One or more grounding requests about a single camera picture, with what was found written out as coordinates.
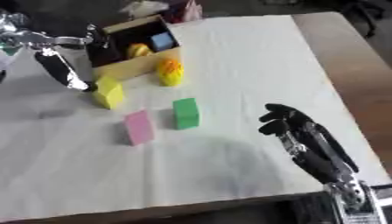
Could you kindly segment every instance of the silver robotic hand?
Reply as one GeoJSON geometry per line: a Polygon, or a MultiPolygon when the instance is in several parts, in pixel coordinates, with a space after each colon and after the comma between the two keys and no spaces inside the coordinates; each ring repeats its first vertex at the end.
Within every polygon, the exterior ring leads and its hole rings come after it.
{"type": "Polygon", "coordinates": [[[84,49],[86,45],[107,47],[108,36],[92,24],[85,27],[84,36],[49,36],[43,31],[32,31],[32,20],[22,13],[0,10],[0,48],[4,50],[26,47],[35,51],[35,59],[58,82],[67,88],[80,91],[95,91],[97,86],[81,80],[72,65],[55,49],[61,46],[84,49]]]}
{"type": "Polygon", "coordinates": [[[328,130],[294,108],[267,104],[266,109],[259,131],[277,136],[294,163],[339,193],[347,209],[359,210],[366,196],[355,177],[358,167],[328,130]]]}
{"type": "Polygon", "coordinates": [[[358,166],[325,127],[297,109],[265,107],[259,131],[278,137],[294,163],[325,186],[339,217],[334,223],[386,223],[374,192],[355,176],[358,166]]]}

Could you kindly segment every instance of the cardboard box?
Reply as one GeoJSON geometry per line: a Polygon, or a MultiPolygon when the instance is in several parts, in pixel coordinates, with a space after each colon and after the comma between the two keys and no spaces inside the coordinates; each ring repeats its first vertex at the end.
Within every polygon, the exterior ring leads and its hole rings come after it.
{"type": "Polygon", "coordinates": [[[108,75],[118,80],[125,80],[139,74],[155,71],[162,59],[180,61],[179,43],[168,29],[164,20],[159,16],[136,19],[123,24],[104,28],[110,36],[108,49],[88,48],[94,73],[97,76],[108,75]],[[174,40],[174,47],[152,55],[128,59],[127,49],[132,43],[145,43],[152,50],[152,43],[146,37],[169,32],[174,40]]]}

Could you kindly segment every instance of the yellow toy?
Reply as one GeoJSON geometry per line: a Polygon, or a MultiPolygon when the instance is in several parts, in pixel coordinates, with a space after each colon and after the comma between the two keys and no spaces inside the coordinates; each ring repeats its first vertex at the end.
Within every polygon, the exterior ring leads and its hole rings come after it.
{"type": "Polygon", "coordinates": [[[93,97],[105,108],[114,109],[123,101],[123,86],[117,80],[102,76],[96,85],[98,89],[93,92],[93,97]]]}
{"type": "Polygon", "coordinates": [[[146,44],[131,44],[127,50],[128,58],[147,56],[152,54],[152,50],[146,44]]]}
{"type": "Polygon", "coordinates": [[[157,75],[164,85],[174,87],[181,83],[184,68],[175,59],[164,59],[157,65],[157,75]]]}

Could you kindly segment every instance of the yellow ball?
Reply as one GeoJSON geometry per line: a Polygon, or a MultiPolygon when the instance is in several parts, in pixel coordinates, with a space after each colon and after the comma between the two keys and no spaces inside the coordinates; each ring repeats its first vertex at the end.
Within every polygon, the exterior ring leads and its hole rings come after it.
{"type": "Polygon", "coordinates": [[[169,87],[177,86],[184,76],[184,68],[175,59],[164,59],[157,65],[157,75],[169,87]]]}
{"type": "Polygon", "coordinates": [[[131,44],[127,50],[128,58],[147,56],[152,54],[152,50],[146,44],[131,44]]]}

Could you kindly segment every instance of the cube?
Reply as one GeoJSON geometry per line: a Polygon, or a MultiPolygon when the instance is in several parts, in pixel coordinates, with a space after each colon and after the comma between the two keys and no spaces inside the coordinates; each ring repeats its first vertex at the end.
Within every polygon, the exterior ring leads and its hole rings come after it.
{"type": "Polygon", "coordinates": [[[147,143],[154,139],[152,125],[146,110],[127,115],[125,126],[132,145],[147,143]]]}
{"type": "Polygon", "coordinates": [[[105,108],[114,109],[123,101],[123,86],[117,80],[102,76],[96,85],[98,89],[93,92],[93,97],[105,108]]]}
{"type": "Polygon", "coordinates": [[[200,116],[194,98],[175,101],[173,107],[178,130],[199,126],[200,116]]]}
{"type": "Polygon", "coordinates": [[[163,32],[151,37],[154,51],[162,52],[164,50],[171,49],[174,46],[174,40],[169,32],[163,32]]]}

